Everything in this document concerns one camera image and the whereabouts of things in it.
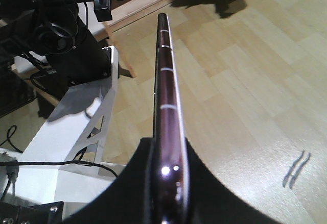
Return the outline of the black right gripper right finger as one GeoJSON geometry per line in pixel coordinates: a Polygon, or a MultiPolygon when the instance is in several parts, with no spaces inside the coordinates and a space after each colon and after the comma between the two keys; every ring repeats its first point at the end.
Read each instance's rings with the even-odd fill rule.
{"type": "Polygon", "coordinates": [[[225,187],[186,140],[190,166],[187,223],[277,223],[225,187]]]}

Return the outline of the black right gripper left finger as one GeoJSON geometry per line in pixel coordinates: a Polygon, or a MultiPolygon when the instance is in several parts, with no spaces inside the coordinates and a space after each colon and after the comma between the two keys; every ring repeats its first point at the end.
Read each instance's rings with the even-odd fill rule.
{"type": "Polygon", "coordinates": [[[63,223],[155,223],[151,171],[153,148],[153,138],[142,138],[114,182],[63,223]]]}

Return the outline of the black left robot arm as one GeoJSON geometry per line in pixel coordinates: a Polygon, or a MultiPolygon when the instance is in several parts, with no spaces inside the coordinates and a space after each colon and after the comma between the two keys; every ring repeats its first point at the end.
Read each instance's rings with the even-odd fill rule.
{"type": "Polygon", "coordinates": [[[100,22],[111,0],[1,0],[1,58],[35,67],[46,57],[68,90],[23,151],[1,151],[1,223],[128,223],[119,177],[101,159],[118,88],[118,51],[98,44],[79,17],[93,2],[100,22]]]}

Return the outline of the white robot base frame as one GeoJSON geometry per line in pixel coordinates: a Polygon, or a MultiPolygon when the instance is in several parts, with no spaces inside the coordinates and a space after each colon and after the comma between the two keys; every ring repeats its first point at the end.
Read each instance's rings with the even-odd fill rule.
{"type": "Polygon", "coordinates": [[[18,174],[2,174],[3,202],[87,204],[113,181],[100,167],[118,88],[119,54],[103,48],[110,75],[68,89],[23,153],[4,151],[19,163],[18,174]]]}

